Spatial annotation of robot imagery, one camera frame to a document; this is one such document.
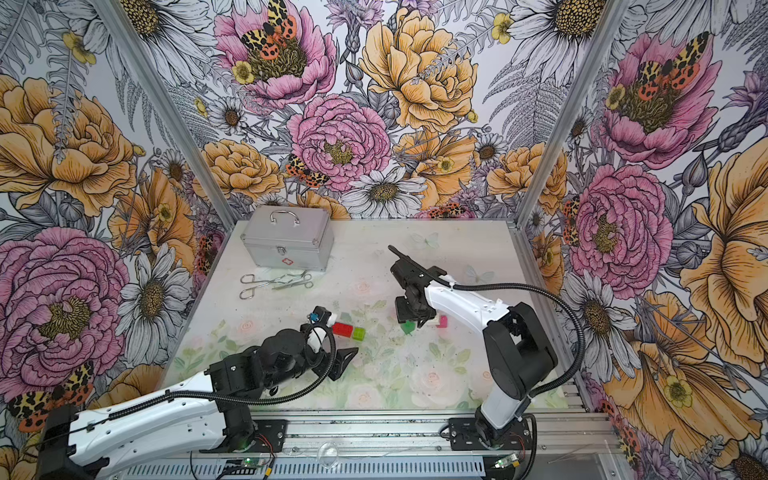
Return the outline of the red long lego brick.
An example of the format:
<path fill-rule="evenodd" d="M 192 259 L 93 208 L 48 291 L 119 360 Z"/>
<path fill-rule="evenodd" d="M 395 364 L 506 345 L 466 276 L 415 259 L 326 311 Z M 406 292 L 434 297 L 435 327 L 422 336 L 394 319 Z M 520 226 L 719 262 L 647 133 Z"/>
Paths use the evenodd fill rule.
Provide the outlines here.
<path fill-rule="evenodd" d="M 354 334 L 354 327 L 345 323 L 336 322 L 332 326 L 332 331 L 335 335 L 351 338 Z"/>

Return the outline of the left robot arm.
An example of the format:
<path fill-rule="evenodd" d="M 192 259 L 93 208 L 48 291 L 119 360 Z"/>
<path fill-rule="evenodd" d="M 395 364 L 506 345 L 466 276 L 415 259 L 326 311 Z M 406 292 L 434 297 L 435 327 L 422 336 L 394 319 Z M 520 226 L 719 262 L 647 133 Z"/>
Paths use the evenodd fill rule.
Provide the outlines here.
<path fill-rule="evenodd" d="M 341 377 L 358 350 L 330 327 L 283 329 L 177 384 L 121 404 L 54 409 L 36 444 L 38 479 L 97 479 L 168 455 L 244 451 L 251 410 L 292 402 Z"/>

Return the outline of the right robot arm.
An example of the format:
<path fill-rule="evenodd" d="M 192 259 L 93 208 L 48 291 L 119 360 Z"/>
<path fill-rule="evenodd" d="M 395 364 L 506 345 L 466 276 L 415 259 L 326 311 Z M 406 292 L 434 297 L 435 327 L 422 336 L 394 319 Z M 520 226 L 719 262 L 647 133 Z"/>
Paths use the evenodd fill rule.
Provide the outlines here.
<path fill-rule="evenodd" d="M 390 272 L 403 289 L 395 299 L 400 324 L 422 328 L 447 316 L 482 336 L 494 386 L 476 411 L 475 428 L 483 445 L 500 447 L 523 424 L 532 399 L 559 388 L 572 373 L 548 378 L 558 366 L 558 357 L 529 304 L 508 305 L 481 293 L 522 290 L 545 297 L 549 293 L 521 283 L 460 285 L 441 268 L 427 269 L 392 245 L 388 250 L 397 256 Z"/>

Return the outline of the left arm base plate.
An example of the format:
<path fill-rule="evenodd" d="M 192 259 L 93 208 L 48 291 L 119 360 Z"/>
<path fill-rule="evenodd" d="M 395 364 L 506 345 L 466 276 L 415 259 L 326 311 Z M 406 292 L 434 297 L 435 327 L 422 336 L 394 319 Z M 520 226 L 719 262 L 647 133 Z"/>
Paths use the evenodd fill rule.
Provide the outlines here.
<path fill-rule="evenodd" d="M 287 427 L 287 420 L 255 420 L 248 427 L 237 430 L 234 436 L 227 436 L 219 446 L 201 450 L 201 453 L 281 453 L 287 438 Z"/>

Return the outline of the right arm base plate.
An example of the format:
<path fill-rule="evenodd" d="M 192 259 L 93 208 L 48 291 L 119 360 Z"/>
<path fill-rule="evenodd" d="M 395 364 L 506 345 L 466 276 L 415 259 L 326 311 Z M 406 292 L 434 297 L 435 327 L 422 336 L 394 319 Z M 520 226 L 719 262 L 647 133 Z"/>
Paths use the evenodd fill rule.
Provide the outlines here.
<path fill-rule="evenodd" d="M 514 420 L 503 429 L 495 429 L 485 420 L 453 417 L 441 432 L 453 451 L 519 451 L 530 450 L 534 440 L 533 427 L 523 419 Z"/>

